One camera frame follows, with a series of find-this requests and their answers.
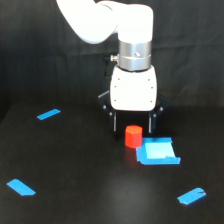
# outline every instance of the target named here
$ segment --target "black surface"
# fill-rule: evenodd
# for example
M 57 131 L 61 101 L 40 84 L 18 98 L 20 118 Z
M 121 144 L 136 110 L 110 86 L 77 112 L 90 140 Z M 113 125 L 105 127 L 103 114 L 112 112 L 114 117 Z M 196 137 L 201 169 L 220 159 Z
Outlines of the black surface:
M 154 11 L 152 64 L 159 92 L 175 105 L 224 105 L 224 1 L 119 2 Z M 118 52 L 117 35 L 98 45 L 83 42 L 56 0 L 1 0 L 0 36 L 5 101 L 97 105 L 109 88 L 103 57 Z
M 0 124 L 0 223 L 223 223 L 223 121 L 222 108 L 169 108 L 154 136 L 172 137 L 181 164 L 144 166 L 101 108 L 15 104 Z M 6 186 L 15 178 L 36 194 Z M 196 187 L 207 196 L 180 204 Z

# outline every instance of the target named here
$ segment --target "black table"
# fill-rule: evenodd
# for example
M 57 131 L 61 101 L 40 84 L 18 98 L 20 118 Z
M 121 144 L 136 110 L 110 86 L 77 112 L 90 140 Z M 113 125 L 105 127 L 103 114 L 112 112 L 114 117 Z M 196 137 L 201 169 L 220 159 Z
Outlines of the black table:
M 136 162 L 99 107 L 12 105 L 0 124 L 0 223 L 224 223 L 224 109 L 170 107 L 154 136 L 172 137 L 180 165 Z M 36 194 L 21 197 L 12 179 Z M 180 204 L 196 187 L 207 196 Z

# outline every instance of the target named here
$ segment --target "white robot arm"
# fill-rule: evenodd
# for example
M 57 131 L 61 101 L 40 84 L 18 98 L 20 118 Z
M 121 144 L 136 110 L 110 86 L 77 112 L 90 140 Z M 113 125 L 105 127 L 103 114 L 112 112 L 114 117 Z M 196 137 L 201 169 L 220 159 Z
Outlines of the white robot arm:
M 153 11 L 149 6 L 114 1 L 56 0 L 75 33 L 89 44 L 117 33 L 119 54 L 114 67 L 110 101 L 115 110 L 151 111 L 157 82 L 151 65 Z

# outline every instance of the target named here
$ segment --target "red block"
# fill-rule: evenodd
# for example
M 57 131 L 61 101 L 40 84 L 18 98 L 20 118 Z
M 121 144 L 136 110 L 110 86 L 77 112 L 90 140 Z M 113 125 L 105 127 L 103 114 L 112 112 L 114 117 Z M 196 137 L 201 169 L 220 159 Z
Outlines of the red block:
M 127 126 L 125 130 L 125 145 L 130 148 L 142 146 L 142 127 L 137 125 Z

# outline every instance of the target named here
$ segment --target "blue tape strip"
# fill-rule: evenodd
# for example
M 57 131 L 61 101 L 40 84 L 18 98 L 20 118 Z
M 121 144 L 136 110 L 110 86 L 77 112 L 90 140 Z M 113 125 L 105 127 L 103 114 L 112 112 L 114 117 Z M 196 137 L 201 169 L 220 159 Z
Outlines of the blue tape strip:
M 143 159 L 140 162 L 143 165 L 178 165 L 180 160 L 179 157 L 166 157 L 164 159 Z
M 143 138 L 143 144 L 150 143 L 150 142 L 169 142 L 173 143 L 171 138 Z
M 177 199 L 180 201 L 180 203 L 189 205 L 190 203 L 204 197 L 206 193 L 201 188 L 195 188 L 192 191 L 189 191 L 188 193 L 178 197 Z
M 35 191 L 27 187 L 24 183 L 21 181 L 14 179 L 7 183 L 9 187 L 11 187 L 14 191 L 19 193 L 21 196 L 26 196 L 26 195 L 34 195 L 36 194 Z
M 48 111 L 44 114 L 41 114 L 41 115 L 37 116 L 37 118 L 40 119 L 40 120 L 44 120 L 44 119 L 46 119 L 48 117 L 51 117 L 55 114 L 58 114 L 60 112 L 61 112 L 60 110 L 54 109 L 54 110 Z

